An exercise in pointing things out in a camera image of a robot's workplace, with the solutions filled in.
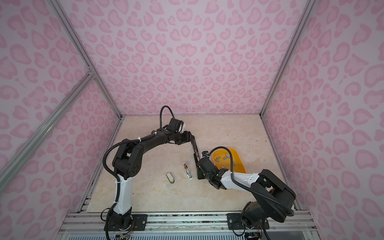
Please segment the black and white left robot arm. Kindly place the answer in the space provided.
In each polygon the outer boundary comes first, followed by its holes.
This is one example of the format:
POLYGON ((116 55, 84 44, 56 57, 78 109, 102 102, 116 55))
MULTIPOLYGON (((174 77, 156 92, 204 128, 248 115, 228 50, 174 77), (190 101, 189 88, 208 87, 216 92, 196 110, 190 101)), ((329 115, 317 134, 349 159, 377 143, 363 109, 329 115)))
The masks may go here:
POLYGON ((141 170, 144 154, 160 145, 192 142, 194 136, 184 128, 183 121, 171 118, 169 124, 152 131, 150 135, 135 140, 124 139, 106 151, 103 167, 116 179, 116 197, 105 218, 106 233, 133 229, 132 189, 134 178, 141 170))

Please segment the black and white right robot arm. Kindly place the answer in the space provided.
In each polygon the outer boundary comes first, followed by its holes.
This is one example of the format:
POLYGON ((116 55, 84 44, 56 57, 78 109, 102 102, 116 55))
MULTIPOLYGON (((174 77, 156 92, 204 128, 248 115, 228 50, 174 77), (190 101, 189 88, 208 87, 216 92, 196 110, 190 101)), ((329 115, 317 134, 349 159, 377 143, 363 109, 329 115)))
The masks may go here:
POLYGON ((196 165, 215 189, 239 190, 254 196, 255 200, 246 203, 240 212, 239 224, 245 229, 262 226, 264 219, 283 223, 295 215, 292 207, 296 194, 270 170, 264 169, 259 174, 237 173, 233 158, 229 166, 218 168, 209 156, 198 160, 196 165))

